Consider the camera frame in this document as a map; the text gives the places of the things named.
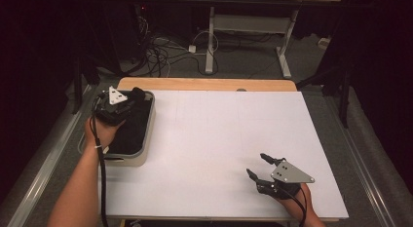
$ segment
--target black curtain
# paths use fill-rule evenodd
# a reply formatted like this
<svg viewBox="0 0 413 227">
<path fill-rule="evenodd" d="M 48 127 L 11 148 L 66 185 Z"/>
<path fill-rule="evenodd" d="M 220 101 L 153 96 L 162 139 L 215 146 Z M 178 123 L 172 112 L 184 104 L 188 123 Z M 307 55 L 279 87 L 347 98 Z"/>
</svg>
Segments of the black curtain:
<svg viewBox="0 0 413 227">
<path fill-rule="evenodd" d="M 413 0 L 347 0 L 346 4 L 371 7 L 341 11 L 318 74 L 337 66 L 349 69 L 365 115 L 413 193 Z M 337 77 L 333 73 L 317 84 Z"/>
<path fill-rule="evenodd" d="M 73 56 L 58 0 L 0 0 L 3 202 L 64 108 Z"/>
</svg>

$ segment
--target wooden table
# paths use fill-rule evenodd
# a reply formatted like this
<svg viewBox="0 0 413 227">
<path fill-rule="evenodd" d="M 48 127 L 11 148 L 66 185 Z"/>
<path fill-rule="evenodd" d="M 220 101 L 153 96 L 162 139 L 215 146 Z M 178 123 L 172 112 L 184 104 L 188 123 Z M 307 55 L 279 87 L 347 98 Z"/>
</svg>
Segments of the wooden table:
<svg viewBox="0 0 413 227">
<path fill-rule="evenodd" d="M 107 215 L 126 219 L 287 221 L 245 169 L 271 180 L 259 154 L 286 159 L 309 184 L 324 221 L 348 218 L 301 93 L 291 81 L 124 78 L 155 95 L 145 164 L 107 167 Z M 243 89 L 247 92 L 234 92 Z"/>
<path fill-rule="evenodd" d="M 289 80 L 246 79 L 187 79 L 187 78 L 123 78 L 120 90 L 140 87 L 143 90 L 180 91 L 236 91 L 244 89 L 254 92 L 296 92 L 295 84 Z"/>
</svg>

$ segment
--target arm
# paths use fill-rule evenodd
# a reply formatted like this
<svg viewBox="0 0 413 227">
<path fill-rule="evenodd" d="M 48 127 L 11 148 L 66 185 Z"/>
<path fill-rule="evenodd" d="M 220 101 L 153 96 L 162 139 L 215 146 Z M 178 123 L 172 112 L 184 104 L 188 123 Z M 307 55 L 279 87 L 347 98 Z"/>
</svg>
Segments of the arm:
<svg viewBox="0 0 413 227">
<path fill-rule="evenodd" d="M 97 167 L 98 155 L 95 148 L 90 119 L 85 124 L 85 150 L 65 185 L 49 218 L 48 226 L 95 226 L 98 220 Z M 109 127 L 96 120 L 96 129 L 102 148 L 115 137 L 119 127 Z"/>
<path fill-rule="evenodd" d="M 306 183 L 301 184 L 301 189 L 304 191 L 305 194 L 305 200 L 307 201 L 307 217 L 306 221 L 304 222 L 304 227 L 324 227 L 324 223 L 321 222 L 319 217 L 316 215 L 314 209 L 313 209 L 313 203 L 311 199 L 311 192 Z M 304 195 L 303 192 L 299 191 L 295 198 L 304 206 L 305 205 L 305 200 L 304 200 Z M 294 217 L 296 220 L 301 221 L 303 218 L 303 212 L 300 207 L 291 199 L 289 200 L 279 200 L 276 199 L 280 204 L 282 204 L 286 211 Z"/>
</svg>

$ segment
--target desk leg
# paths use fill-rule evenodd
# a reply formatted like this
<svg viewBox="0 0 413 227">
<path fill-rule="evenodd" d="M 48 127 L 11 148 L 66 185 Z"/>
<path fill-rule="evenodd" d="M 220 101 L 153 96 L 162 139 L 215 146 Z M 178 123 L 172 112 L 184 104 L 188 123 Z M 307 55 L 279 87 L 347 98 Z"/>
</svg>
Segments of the desk leg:
<svg viewBox="0 0 413 227">
<path fill-rule="evenodd" d="M 215 18 L 215 9 L 210 7 L 209 13 L 209 34 L 206 51 L 206 73 L 210 74 L 213 71 L 213 20 Z"/>
<path fill-rule="evenodd" d="M 292 13 L 289 21 L 289 25 L 284 34 L 284 40 L 282 47 L 277 47 L 277 56 L 279 58 L 280 66 L 282 68 L 282 75 L 285 79 L 291 79 L 291 72 L 289 72 L 288 63 L 286 62 L 285 51 L 288 46 L 289 38 L 291 37 L 292 29 L 294 28 L 295 21 L 297 20 L 298 10 Z"/>
</svg>

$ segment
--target power cord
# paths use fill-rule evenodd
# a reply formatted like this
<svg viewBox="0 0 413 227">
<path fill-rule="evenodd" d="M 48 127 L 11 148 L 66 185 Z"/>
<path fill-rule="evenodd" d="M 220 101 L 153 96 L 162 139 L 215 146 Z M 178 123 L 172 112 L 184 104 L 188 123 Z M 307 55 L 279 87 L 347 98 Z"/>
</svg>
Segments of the power cord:
<svg viewBox="0 0 413 227">
<path fill-rule="evenodd" d="M 100 216 L 101 216 L 101 221 L 104 227 L 108 227 L 107 223 L 107 217 L 106 217 L 106 165 L 104 163 L 104 155 L 103 155 L 103 148 L 100 143 L 100 139 L 97 136 L 97 128 L 96 128 L 96 116 L 95 116 L 95 111 L 97 108 L 97 104 L 101 97 L 98 95 L 94 99 L 93 107 L 92 107 L 92 116 L 89 121 L 89 125 L 92 131 L 92 134 L 94 135 L 94 142 L 96 144 L 96 150 L 97 150 L 97 155 L 99 158 L 99 163 L 100 163 L 100 174 L 101 174 L 101 193 L 100 193 Z"/>
<path fill-rule="evenodd" d="M 285 195 L 287 195 L 290 199 L 292 199 L 297 205 L 298 207 L 301 208 L 301 211 L 303 211 L 303 217 L 300 221 L 300 227 L 304 226 L 304 223 L 306 222 L 306 218 L 307 218 L 307 198 L 306 195 L 304 193 L 303 188 L 300 187 L 300 191 L 303 193 L 303 197 L 304 197 L 304 207 L 301 204 L 301 202 L 299 200 L 297 200 L 297 198 L 295 198 L 294 196 L 292 196 L 291 194 L 289 194 L 289 192 L 287 192 L 286 190 L 282 189 L 281 187 L 279 187 L 279 190 L 281 190 Z"/>
</svg>

